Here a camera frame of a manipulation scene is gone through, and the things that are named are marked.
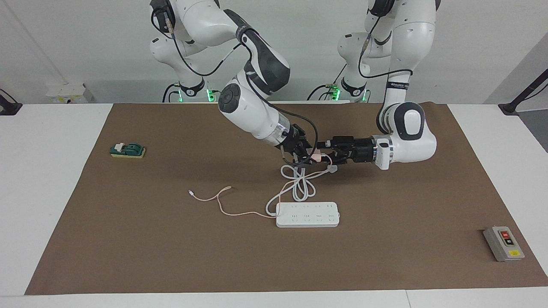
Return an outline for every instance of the white power strip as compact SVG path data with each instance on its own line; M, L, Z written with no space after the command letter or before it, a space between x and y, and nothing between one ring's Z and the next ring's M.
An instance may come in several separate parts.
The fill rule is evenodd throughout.
M280 228L326 228L339 225L335 202L282 202L276 205Z

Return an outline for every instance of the cable connector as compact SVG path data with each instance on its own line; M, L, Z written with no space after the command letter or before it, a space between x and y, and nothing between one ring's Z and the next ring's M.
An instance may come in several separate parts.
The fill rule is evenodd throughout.
M316 162L320 162L322 160L322 156L324 155L325 154L322 153L319 149L316 149L311 158L314 159Z
M369 46L369 42L371 41L371 33L367 35L366 40L363 42L362 45L362 55L366 52L367 47Z
M169 33L173 34L175 31L173 30L173 25L171 24L171 20L169 19L167 12L164 12L164 17L165 17L165 24L168 26Z
M337 170L339 170L339 167L337 165L327 166L327 171L329 171L329 173L335 173L337 172Z

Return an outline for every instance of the brown mat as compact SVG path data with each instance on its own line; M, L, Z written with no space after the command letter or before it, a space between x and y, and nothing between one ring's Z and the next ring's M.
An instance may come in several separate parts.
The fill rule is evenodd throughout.
M286 105L321 140L378 133L379 105ZM350 163L314 180L334 229L279 229L263 211L285 180L278 150L216 105L115 105L26 294L260 292L533 287L548 278L453 115L425 103L438 150L428 161ZM313 133L305 124L311 138ZM117 142L147 147L115 159ZM283 200L290 201L290 194ZM480 229L507 225L526 258L498 263Z

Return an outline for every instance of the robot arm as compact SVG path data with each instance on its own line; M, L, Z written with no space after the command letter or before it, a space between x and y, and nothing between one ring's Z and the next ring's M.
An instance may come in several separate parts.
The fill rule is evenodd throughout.
M176 6L171 3L163 7L158 13L169 15L169 7L173 9L173 18L168 16L165 21L167 28L168 23L174 23L175 37L184 29L182 33L189 36L185 43L209 47L236 38L249 51L244 68L222 90L219 110L255 138L279 149L283 147L286 152L296 154L299 160L306 157L306 148L310 145L303 130L292 126L285 116L266 103L266 98L289 82L290 68L284 57L238 14L221 10L213 0L178 0Z
M150 10L152 22L155 23L156 18L157 28L164 33L163 36L152 40L150 43L150 52L158 62L173 68L179 80L178 87L187 98L206 98L207 92L202 90L207 87L207 81L202 76L193 73L186 64L181 61L179 52L173 43L173 39L170 37L170 29L173 30L174 35L176 36L181 55L185 57L187 64L191 65L194 69L197 68L196 64L187 57L201 52L206 49L207 46L196 43L196 41L192 40L189 36L179 18L175 3L172 5L167 0L152 0L150 2Z
M369 70L360 58L367 61L391 56L390 71L414 70L432 46L438 5L436 0L370 1L366 17L368 32L347 35L339 42L339 53L349 68L341 87L352 96L363 93L366 79L359 73L358 65L365 68L364 75ZM392 162L418 162L432 157L436 137L428 128L424 111L418 104L405 101L410 75L409 71L389 74L384 103L376 120L384 135L366 139L349 137L344 142L334 138L335 144L328 142L325 147L334 149L338 157L373 162L384 170Z

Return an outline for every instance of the power socket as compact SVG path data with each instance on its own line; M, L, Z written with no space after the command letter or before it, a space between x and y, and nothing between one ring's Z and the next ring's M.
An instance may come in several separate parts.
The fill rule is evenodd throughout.
M52 104L87 104L92 93L81 83L49 85L46 96Z
M281 202L276 205L276 226L280 228L329 228L339 225L335 202Z

